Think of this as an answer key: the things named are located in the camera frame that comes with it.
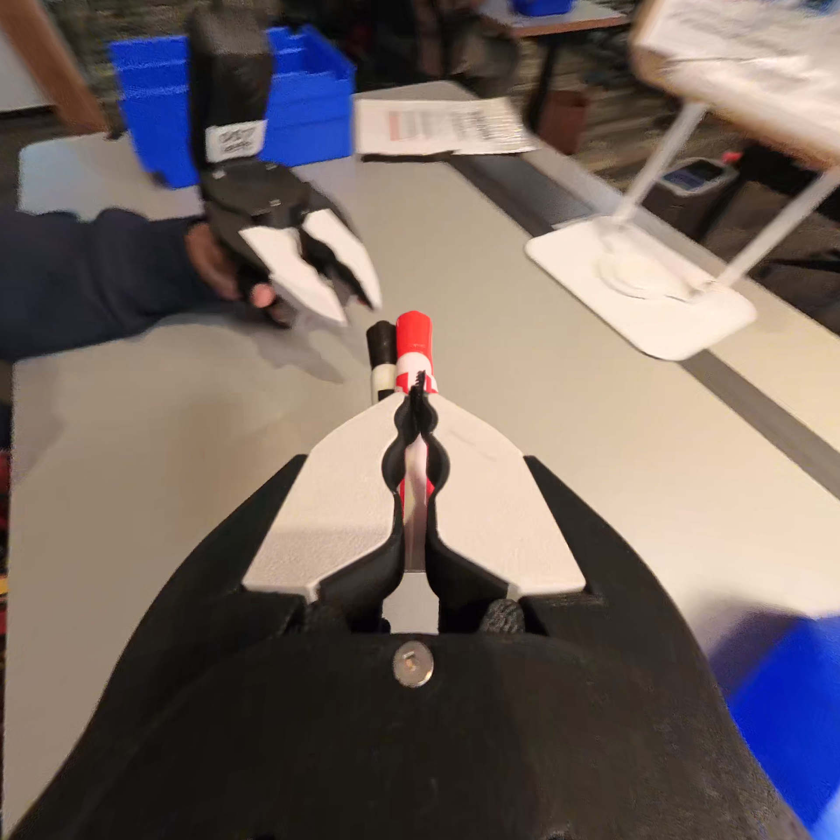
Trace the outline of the black dry erase marker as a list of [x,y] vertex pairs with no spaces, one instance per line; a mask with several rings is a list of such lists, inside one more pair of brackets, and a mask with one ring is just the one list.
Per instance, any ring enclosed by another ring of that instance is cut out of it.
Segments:
[[367,329],[365,338],[371,367],[371,401],[377,404],[396,388],[396,326],[386,320],[378,321]]

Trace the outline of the blue plastic bin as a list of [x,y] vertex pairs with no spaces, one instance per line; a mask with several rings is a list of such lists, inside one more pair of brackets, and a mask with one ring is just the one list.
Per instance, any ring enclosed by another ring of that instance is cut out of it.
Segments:
[[798,619],[730,694],[753,755],[810,835],[839,838],[839,615]]
[[[308,25],[270,28],[267,34],[274,74],[259,158],[296,167],[351,156],[352,62]],[[113,41],[109,53],[123,124],[144,171],[173,190],[196,186],[186,37]]]

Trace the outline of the red dry erase marker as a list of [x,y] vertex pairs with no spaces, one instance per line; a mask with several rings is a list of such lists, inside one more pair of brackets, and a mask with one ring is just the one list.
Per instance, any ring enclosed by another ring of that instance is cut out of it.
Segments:
[[[402,314],[395,324],[395,385],[409,394],[423,378],[427,393],[437,393],[433,362],[433,323],[420,311]],[[406,572],[425,571],[427,501],[433,486],[427,477],[427,445],[420,433],[406,447],[406,473],[401,484]]]

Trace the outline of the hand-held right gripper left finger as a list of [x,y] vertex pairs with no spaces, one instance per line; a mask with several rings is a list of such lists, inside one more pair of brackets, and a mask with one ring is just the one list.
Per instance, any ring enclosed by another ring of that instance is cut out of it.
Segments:
[[390,395],[314,446],[244,588],[330,605],[378,605],[394,592],[404,572],[399,423],[409,407],[405,395]]

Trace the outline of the printed paper sheet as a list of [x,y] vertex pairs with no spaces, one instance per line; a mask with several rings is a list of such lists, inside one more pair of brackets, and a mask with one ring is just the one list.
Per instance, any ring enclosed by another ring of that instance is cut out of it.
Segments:
[[359,99],[353,131],[355,151],[364,158],[524,154],[538,148],[507,98]]

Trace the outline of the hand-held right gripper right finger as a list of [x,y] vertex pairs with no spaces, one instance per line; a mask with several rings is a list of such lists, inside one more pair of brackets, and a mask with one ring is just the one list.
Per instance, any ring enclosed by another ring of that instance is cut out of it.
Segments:
[[440,601],[582,592],[583,572],[522,451],[440,394],[427,405],[427,572]]

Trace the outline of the person's left hand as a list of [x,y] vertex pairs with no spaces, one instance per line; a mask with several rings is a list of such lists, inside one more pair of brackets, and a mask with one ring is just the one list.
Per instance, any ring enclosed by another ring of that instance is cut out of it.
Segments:
[[192,222],[185,236],[187,256],[197,275],[222,301],[248,305],[280,329],[291,329],[296,310],[266,280],[258,280],[217,241],[209,224]]

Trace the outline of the wooden post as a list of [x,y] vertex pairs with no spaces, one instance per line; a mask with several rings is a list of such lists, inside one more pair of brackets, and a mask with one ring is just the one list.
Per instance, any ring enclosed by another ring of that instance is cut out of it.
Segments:
[[41,2],[2,1],[1,26],[10,46],[69,133],[110,131],[106,113]]

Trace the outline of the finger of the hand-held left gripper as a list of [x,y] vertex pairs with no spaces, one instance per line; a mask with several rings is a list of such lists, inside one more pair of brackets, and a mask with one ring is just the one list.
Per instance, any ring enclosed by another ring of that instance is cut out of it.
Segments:
[[248,226],[240,236],[266,269],[275,293],[295,309],[334,328],[347,326],[345,306],[350,299],[338,267],[330,260],[318,268],[303,255],[295,228]]
[[337,279],[372,311],[382,307],[379,276],[367,248],[333,210],[311,211],[300,223],[303,258],[320,275]]

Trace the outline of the white stand pole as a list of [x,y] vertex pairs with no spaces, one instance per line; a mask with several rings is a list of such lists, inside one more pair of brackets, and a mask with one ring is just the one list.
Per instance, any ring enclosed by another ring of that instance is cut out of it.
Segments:
[[826,170],[792,198],[756,237],[744,246],[728,262],[721,272],[713,277],[708,289],[731,287],[745,277],[765,256],[771,252],[788,234],[793,232],[802,221],[810,216],[839,187],[839,166]]
[[645,197],[651,192],[657,180],[663,175],[669,164],[686,145],[698,124],[707,112],[707,104],[698,100],[685,100],[682,109],[672,122],[662,139],[647,158],[641,171],[625,192],[621,202],[610,216],[610,222],[615,228],[629,224],[636,210],[642,205]]

